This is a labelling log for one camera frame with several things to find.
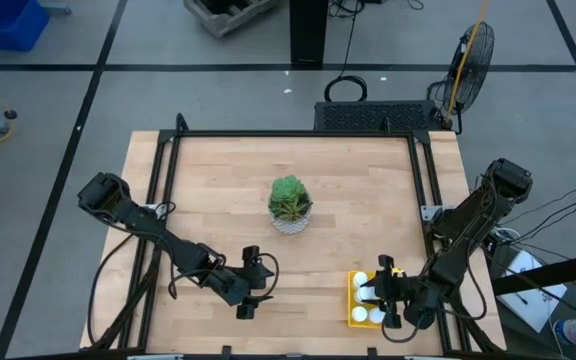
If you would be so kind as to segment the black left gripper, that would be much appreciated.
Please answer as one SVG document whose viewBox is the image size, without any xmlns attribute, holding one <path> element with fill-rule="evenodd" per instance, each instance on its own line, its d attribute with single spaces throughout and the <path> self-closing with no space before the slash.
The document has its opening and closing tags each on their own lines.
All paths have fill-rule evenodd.
<svg viewBox="0 0 576 360">
<path fill-rule="evenodd" d="M 217 265 L 204 276 L 202 286 L 213 290 L 229 306 L 238 305 L 237 319 L 252 320 L 259 305 L 271 296 L 254 296 L 251 291 L 262 289 L 263 278 L 274 276 L 274 273 L 263 264 L 256 245 L 242 250 L 242 261 L 242 267 Z"/>
</svg>

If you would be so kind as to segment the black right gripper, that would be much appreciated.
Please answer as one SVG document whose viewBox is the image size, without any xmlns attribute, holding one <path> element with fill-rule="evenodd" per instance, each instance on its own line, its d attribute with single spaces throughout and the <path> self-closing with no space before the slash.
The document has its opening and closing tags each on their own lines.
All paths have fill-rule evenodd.
<svg viewBox="0 0 576 360">
<path fill-rule="evenodd" d="M 385 254 L 378 256 L 378 269 L 374 276 L 367 282 L 368 287 L 376 290 L 388 290 L 387 301 L 370 300 L 373 308 L 369 310 L 369 320 L 373 324 L 383 325 L 386 328 L 399 329 L 401 318 L 397 313 L 397 302 L 403 302 L 405 306 L 414 298 L 416 289 L 419 287 L 417 276 L 408 276 L 406 273 L 394 273 L 394 259 Z"/>
</svg>

